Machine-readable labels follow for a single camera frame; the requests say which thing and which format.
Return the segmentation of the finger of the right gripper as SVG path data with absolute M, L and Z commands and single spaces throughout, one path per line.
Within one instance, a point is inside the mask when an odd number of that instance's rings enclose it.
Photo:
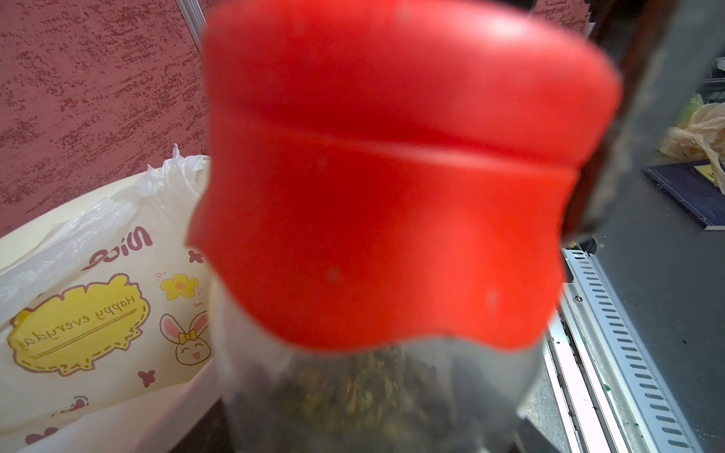
M 623 96 L 570 199 L 563 238 L 592 235 L 657 149 L 724 47 L 721 1 L 603 1 L 590 40 L 617 64 Z

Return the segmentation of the dark tea leaves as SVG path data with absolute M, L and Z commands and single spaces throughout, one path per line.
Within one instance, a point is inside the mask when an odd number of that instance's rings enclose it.
M 401 347 L 298 356 L 260 369 L 228 406 L 237 452 L 489 452 L 483 407 L 460 369 Z

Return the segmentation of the blue book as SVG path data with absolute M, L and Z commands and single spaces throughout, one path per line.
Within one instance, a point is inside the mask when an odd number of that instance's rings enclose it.
M 724 230 L 724 194 L 707 160 L 653 165 L 643 174 L 704 230 Z

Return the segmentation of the aluminium mounting rail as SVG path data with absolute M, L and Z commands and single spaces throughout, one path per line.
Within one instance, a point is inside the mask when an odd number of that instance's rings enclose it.
M 545 360 L 574 452 L 702 448 L 598 260 L 561 252 L 566 282 Z

